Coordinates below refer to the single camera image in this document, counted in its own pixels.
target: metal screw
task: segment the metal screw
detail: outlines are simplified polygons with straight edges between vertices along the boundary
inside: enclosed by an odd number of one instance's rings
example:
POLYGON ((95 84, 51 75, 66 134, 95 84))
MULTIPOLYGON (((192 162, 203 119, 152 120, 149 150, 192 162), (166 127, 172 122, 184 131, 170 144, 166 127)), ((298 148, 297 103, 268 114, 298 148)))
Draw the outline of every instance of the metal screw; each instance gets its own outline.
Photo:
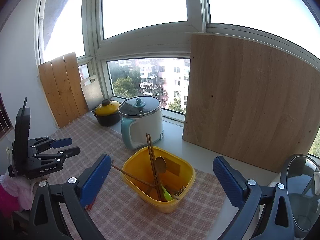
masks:
POLYGON ((255 181, 254 179, 249 179, 249 180, 248 180, 248 184, 251 185, 251 186, 254 186, 254 185, 256 185, 257 183, 256 183, 256 181, 255 181))
POLYGON ((279 188, 279 189, 284 189, 284 185, 283 185, 282 183, 279 183, 279 184, 278 184, 278 188, 279 188))
POLYGON ((41 182, 39 183, 39 186, 40 186, 40 187, 44 187, 45 184, 47 184, 45 181, 41 181, 41 182))
POLYGON ((74 184, 76 181, 77 181, 77 178, 75 178, 75 177, 71 177, 70 179, 68 179, 68 182, 70 184, 74 184))

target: black pot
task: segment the black pot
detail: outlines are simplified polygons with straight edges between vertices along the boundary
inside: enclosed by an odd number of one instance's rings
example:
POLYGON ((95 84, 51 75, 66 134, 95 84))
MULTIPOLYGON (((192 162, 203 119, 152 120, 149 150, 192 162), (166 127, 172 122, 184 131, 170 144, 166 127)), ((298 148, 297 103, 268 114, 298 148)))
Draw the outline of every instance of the black pot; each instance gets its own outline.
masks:
POLYGON ((114 125, 120 121, 119 111, 115 112, 114 114, 100 116, 95 114, 95 109, 94 109, 93 115, 95 116, 95 118, 97 118, 98 123, 101 124, 102 126, 114 125))

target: blue textured pad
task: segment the blue textured pad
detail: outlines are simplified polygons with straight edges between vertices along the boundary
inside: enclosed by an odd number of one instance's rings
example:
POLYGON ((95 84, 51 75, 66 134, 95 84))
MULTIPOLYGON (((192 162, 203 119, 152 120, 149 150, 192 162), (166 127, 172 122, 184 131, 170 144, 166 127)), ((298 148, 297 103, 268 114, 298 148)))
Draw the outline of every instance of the blue textured pad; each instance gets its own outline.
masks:
POLYGON ((110 169, 111 158, 109 155, 106 155, 81 188, 80 203, 83 207, 93 202, 110 169))
POLYGON ((226 192, 231 204, 234 207, 242 208, 244 205, 243 190, 235 178, 218 157, 213 160, 212 166, 213 172, 226 192))
POLYGON ((60 147, 65 147, 68 145, 72 144, 72 139, 71 138, 65 138, 65 139, 61 139, 61 140, 55 140, 51 143, 51 147, 53 148, 60 148, 60 147))

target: yellow bin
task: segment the yellow bin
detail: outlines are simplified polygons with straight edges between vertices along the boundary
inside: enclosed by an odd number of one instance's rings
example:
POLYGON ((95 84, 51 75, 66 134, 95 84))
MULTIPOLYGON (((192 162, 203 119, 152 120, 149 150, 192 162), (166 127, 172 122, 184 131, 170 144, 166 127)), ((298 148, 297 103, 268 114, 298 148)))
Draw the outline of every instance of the yellow bin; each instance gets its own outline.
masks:
MULTIPOLYGON (((172 190, 178 190, 185 187, 185 190, 180 194, 182 199, 190 190, 193 182, 196 179, 195 169, 185 160, 154 146, 155 158, 161 156, 165 159, 167 164, 167 171, 160 174, 160 178, 163 186, 168 186, 172 190)), ((153 183, 153 173, 150 164, 150 157, 148 147, 144 147, 134 155, 132 155, 123 165, 124 171, 131 173, 132 175, 142 179, 150 184, 153 183)), ((145 194, 148 186, 136 181, 122 174, 122 179, 128 184, 139 196, 148 204, 163 213, 170 213, 177 208, 181 200, 170 200, 162 202, 158 200, 156 190, 153 188, 150 192, 150 196, 145 194)))

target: white electric pot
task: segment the white electric pot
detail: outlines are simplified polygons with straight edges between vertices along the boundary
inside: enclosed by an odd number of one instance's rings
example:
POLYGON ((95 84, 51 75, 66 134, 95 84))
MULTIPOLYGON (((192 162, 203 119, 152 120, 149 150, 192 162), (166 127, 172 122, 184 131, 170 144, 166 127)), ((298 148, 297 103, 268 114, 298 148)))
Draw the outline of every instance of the white electric pot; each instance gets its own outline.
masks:
POLYGON ((161 103, 158 98, 140 96, 130 98, 119 106, 121 134, 131 150, 147 145, 146 133, 152 143, 163 137, 161 103))

